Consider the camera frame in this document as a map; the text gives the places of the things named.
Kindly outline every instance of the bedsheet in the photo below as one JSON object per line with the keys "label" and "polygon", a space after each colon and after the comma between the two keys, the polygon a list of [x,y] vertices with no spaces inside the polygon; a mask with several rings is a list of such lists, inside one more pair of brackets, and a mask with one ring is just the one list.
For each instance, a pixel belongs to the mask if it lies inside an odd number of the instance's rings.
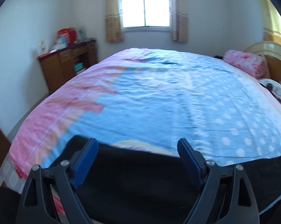
{"label": "bedsheet", "polygon": [[128,49],[92,66],[44,100],[10,148],[20,176],[49,167],[74,135],[138,140],[177,154],[185,137],[221,166],[281,155],[281,105],[222,60]]}

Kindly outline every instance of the metal screw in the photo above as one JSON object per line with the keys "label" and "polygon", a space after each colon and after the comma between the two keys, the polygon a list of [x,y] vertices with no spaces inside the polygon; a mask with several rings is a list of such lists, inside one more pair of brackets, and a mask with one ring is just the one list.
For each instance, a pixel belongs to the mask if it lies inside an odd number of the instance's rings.
{"label": "metal screw", "polygon": [[68,161],[68,160],[63,160],[63,161],[61,161],[61,165],[62,165],[63,167],[67,166],[68,164],[69,164],[69,161]]}
{"label": "metal screw", "polygon": [[39,165],[36,164],[36,165],[34,165],[34,166],[32,167],[32,170],[33,170],[33,171],[37,171],[39,168],[40,168]]}
{"label": "metal screw", "polygon": [[243,166],[241,164],[237,164],[236,165],[236,169],[238,169],[239,171],[243,170]]}
{"label": "metal screw", "polygon": [[213,160],[207,160],[206,164],[209,165],[209,166],[214,166],[215,162]]}

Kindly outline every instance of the window pane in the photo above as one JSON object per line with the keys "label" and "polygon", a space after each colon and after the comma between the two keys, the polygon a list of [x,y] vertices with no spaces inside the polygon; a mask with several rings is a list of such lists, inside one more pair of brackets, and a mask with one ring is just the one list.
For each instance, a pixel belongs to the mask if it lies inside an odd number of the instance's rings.
{"label": "window pane", "polygon": [[123,27],[145,26],[143,0],[122,0]]}
{"label": "window pane", "polygon": [[123,13],[123,27],[145,26],[144,12],[142,13]]}
{"label": "window pane", "polygon": [[143,12],[143,0],[122,0],[122,13]]}
{"label": "window pane", "polygon": [[146,26],[169,27],[169,1],[145,0]]}

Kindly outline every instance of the curtain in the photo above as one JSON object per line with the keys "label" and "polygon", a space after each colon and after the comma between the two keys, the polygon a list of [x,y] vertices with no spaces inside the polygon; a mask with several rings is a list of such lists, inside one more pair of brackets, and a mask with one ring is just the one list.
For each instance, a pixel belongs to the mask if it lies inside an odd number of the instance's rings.
{"label": "curtain", "polygon": [[264,41],[281,44],[281,16],[270,0],[260,0],[264,20]]}
{"label": "curtain", "polygon": [[105,41],[124,41],[118,0],[105,0]]}
{"label": "curtain", "polygon": [[188,16],[185,0],[171,0],[172,40],[188,42]]}

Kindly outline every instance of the headboard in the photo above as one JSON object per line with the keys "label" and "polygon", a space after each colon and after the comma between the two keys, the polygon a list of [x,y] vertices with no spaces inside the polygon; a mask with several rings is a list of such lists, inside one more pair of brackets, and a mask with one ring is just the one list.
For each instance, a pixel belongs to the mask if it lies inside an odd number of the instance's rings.
{"label": "headboard", "polygon": [[281,84],[281,45],[271,41],[262,41],[248,47],[245,52],[265,56],[270,78]]}

